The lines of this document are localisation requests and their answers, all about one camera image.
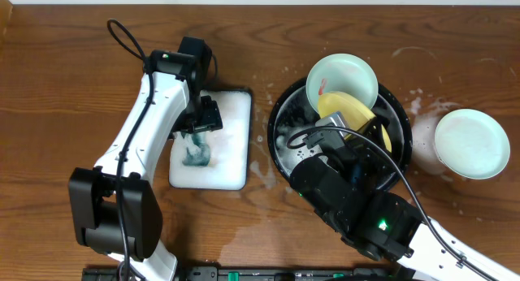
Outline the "green foamy sponge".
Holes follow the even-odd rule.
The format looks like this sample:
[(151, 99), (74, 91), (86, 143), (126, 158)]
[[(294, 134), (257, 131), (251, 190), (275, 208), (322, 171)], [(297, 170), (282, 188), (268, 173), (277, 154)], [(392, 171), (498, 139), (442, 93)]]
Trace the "green foamy sponge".
[(208, 166), (210, 163), (210, 146), (204, 132), (184, 134), (186, 155), (182, 161), (185, 166)]

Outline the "yellow plate with red stain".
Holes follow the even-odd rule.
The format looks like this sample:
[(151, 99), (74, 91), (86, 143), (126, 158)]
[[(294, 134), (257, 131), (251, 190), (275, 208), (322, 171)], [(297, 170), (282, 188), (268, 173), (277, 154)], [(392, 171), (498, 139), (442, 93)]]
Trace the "yellow plate with red stain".
[(342, 92), (330, 92), (318, 98), (318, 114), (321, 119), (340, 112), (348, 127), (360, 131), (376, 115), (357, 98)]

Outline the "pale green plate red stain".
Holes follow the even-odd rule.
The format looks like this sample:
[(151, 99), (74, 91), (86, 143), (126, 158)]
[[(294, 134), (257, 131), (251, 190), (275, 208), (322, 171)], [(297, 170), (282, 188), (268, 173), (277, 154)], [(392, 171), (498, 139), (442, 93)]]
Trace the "pale green plate red stain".
[(371, 109), (377, 101), (379, 83), (363, 59), (352, 54), (331, 54), (313, 65), (305, 83), (307, 99), (315, 111), (319, 97), (330, 92), (347, 93)]

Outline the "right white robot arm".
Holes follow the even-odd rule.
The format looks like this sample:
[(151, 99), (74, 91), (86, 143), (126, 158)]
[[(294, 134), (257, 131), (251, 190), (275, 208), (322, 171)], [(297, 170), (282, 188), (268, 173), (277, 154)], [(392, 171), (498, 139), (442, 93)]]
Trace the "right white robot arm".
[(316, 132), (290, 149), (324, 149), (300, 161), (289, 183), (350, 247), (374, 261), (396, 262), (434, 280), (517, 280), (518, 274), (472, 249), (427, 216), (418, 198), (406, 201), (373, 181), (403, 173), (375, 142)]

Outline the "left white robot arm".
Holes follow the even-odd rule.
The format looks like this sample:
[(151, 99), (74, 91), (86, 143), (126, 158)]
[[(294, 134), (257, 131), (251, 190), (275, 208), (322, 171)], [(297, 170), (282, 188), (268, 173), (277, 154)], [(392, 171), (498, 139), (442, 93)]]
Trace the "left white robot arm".
[(119, 280), (172, 280), (177, 259), (160, 240), (154, 172), (173, 132), (222, 128), (216, 101), (200, 94), (210, 50), (153, 51), (143, 59), (137, 100), (94, 167), (77, 167), (68, 191), (78, 244), (119, 261)]

